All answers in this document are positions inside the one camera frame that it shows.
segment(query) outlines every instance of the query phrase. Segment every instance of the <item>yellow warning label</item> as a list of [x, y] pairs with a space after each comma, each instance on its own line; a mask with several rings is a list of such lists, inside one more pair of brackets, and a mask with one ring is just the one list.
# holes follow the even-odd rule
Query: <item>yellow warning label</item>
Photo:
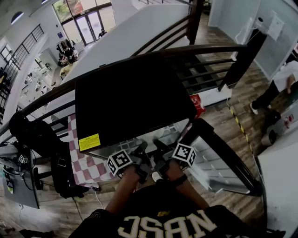
[[101, 142], [99, 140], [98, 134], [95, 134], [93, 136], [88, 136], [86, 138], [79, 140], [80, 151], [84, 151], [99, 145], [101, 145]]

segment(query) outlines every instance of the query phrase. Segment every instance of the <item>white shoe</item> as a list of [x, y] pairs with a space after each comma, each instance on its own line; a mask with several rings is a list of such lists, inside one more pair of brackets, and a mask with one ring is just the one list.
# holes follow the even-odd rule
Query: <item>white shoe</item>
[[252, 112], [253, 112], [255, 115], [258, 115], [258, 114], [259, 114], [259, 112], [257, 111], [257, 109], [253, 109], [253, 107], [252, 107], [252, 103], [250, 103], [250, 108], [251, 108]]
[[158, 172], [153, 172], [152, 173], [152, 178], [153, 178], [154, 182], [156, 182], [159, 179], [162, 179], [162, 177], [160, 177], [160, 175], [158, 174]]

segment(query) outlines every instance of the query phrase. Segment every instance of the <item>hand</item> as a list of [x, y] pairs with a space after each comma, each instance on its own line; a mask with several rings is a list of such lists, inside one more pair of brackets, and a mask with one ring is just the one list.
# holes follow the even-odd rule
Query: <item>hand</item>
[[129, 182], [136, 182], [140, 179], [140, 175], [135, 172], [135, 166], [129, 165], [124, 170], [123, 178]]
[[180, 169], [176, 160], [172, 159], [169, 163], [169, 169], [166, 171], [166, 175], [170, 181], [174, 181], [184, 175]]
[[291, 93], [291, 86], [296, 82], [295, 77], [291, 74], [287, 79], [287, 92], [288, 94]]

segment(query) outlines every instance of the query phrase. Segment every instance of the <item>glass door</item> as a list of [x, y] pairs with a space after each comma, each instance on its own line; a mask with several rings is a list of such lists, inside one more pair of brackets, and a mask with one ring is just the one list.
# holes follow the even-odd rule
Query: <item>glass door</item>
[[89, 19], [89, 22], [91, 24], [91, 27], [92, 27], [92, 30], [93, 30], [93, 33], [95, 36], [95, 40], [97, 40], [99, 33], [103, 29], [101, 21], [99, 20], [99, 17], [98, 17], [98, 13], [94, 12], [94, 13], [88, 14], [88, 19]]
[[91, 33], [92, 29], [90, 28], [89, 22], [86, 17], [80, 17], [76, 20], [79, 26], [79, 30], [81, 31], [86, 44], [92, 43], [95, 41], [93, 34]]

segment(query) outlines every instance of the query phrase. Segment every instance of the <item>wrist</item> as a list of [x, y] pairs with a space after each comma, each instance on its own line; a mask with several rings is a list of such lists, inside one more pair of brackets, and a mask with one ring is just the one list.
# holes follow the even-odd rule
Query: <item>wrist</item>
[[174, 181], [184, 175], [182, 170], [180, 169], [179, 164], [172, 160], [169, 163], [169, 169], [166, 171], [166, 175], [170, 181]]
[[122, 180], [127, 181], [129, 183], [136, 183], [139, 181], [139, 179], [140, 179], [140, 175], [136, 173], [134, 166], [130, 166], [123, 173]]

